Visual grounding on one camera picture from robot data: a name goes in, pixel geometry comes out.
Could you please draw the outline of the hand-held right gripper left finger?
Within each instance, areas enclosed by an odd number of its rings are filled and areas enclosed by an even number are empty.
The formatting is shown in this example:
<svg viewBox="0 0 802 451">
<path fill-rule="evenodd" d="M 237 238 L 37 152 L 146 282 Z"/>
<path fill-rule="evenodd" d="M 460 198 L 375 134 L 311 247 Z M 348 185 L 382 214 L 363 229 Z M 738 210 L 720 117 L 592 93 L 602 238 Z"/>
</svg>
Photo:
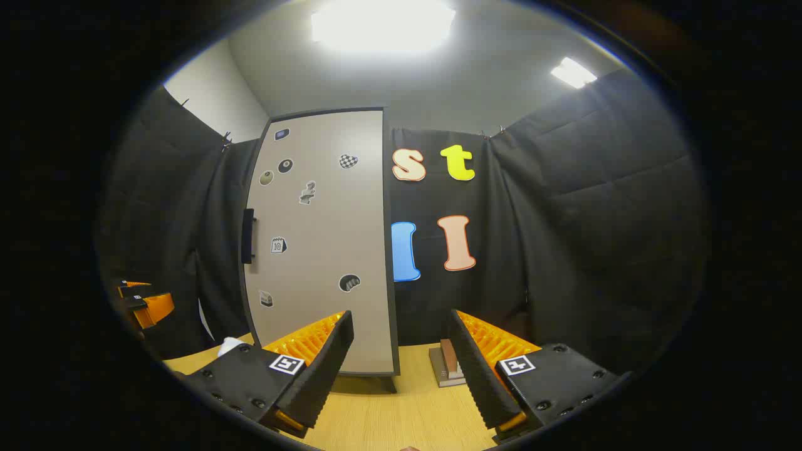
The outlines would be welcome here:
<svg viewBox="0 0 802 451">
<path fill-rule="evenodd" d="M 315 427 L 353 342 L 341 311 L 266 346 L 235 343 L 184 383 L 266 428 L 303 438 Z"/>
</svg>

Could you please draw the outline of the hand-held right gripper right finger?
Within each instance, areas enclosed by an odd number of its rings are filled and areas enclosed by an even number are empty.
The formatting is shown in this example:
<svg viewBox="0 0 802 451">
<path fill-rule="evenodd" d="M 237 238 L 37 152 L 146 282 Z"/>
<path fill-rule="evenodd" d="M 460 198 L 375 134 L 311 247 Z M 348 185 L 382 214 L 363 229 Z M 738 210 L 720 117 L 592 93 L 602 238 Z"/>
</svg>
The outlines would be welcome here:
<svg viewBox="0 0 802 451">
<path fill-rule="evenodd" d="M 632 376 L 564 343 L 534 345 L 458 310 L 449 314 L 449 339 L 496 443 L 544 433 L 618 392 Z"/>
</svg>

